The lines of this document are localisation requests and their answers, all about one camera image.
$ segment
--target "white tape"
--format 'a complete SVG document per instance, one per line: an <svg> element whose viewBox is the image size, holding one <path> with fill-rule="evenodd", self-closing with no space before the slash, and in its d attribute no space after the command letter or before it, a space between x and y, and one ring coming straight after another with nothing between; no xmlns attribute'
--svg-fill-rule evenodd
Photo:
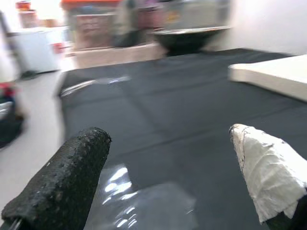
<svg viewBox="0 0 307 230"><path fill-rule="evenodd" d="M236 124L230 134L259 221L281 212L292 218L307 194L307 161L282 139L254 127Z"/></svg>

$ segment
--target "white foam board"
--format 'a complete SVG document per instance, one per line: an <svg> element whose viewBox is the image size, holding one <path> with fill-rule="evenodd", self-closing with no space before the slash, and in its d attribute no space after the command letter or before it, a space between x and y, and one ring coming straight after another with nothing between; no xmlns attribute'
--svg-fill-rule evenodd
<svg viewBox="0 0 307 230"><path fill-rule="evenodd" d="M229 66L229 80L246 82L307 102L307 55Z"/></svg>

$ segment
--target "white chest freezer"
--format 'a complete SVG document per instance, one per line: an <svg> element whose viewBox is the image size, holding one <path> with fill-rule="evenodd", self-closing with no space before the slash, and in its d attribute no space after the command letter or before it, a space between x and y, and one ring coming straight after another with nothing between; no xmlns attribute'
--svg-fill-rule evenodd
<svg viewBox="0 0 307 230"><path fill-rule="evenodd" d="M22 29L13 33L14 43L22 72L37 73L59 70L59 56L55 54L52 41L44 28Z"/></svg>

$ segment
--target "clear plastic film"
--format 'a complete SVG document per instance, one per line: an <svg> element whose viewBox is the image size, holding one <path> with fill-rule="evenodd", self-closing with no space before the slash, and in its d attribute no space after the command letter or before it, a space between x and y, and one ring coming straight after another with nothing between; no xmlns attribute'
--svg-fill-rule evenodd
<svg viewBox="0 0 307 230"><path fill-rule="evenodd" d="M12 106L13 102L0 103L0 120L3 119L9 113L9 110Z"/></svg>
<svg viewBox="0 0 307 230"><path fill-rule="evenodd" d="M84 230L192 230L197 227L193 213L195 199L178 185L165 183L136 192L131 187L121 189L129 183L125 170L117 166L109 169L109 174L102 171ZM114 183L112 178L118 184L110 192L108 188L115 187L110 185Z"/></svg>
<svg viewBox="0 0 307 230"><path fill-rule="evenodd" d="M121 81L128 81L130 80L129 76L121 76L118 78L100 78L100 79L96 79L96 80L87 80L84 82L81 82L79 84L70 86L64 90L62 90L61 92L61 97L70 95L78 90L81 90L87 86L93 85L93 84L103 84L103 85L107 85L107 84L113 84L116 82L121 82Z"/></svg>

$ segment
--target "red object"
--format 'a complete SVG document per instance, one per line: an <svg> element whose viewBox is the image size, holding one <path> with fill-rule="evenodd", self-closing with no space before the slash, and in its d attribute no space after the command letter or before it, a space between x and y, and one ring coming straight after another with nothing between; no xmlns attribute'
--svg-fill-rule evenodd
<svg viewBox="0 0 307 230"><path fill-rule="evenodd" d="M61 5L65 10L70 10L85 5L94 7L116 7L121 0L62 0Z"/></svg>
<svg viewBox="0 0 307 230"><path fill-rule="evenodd" d="M31 10L31 2L30 1L19 1L16 3L16 8L20 11L30 11Z"/></svg>
<svg viewBox="0 0 307 230"><path fill-rule="evenodd" d="M3 89L4 96L12 97L15 95L15 90L12 88L10 83L0 83L0 89Z"/></svg>
<svg viewBox="0 0 307 230"><path fill-rule="evenodd" d="M63 44L62 43L55 43L53 44L53 49L54 49L54 52L56 54L61 54L63 53Z"/></svg>

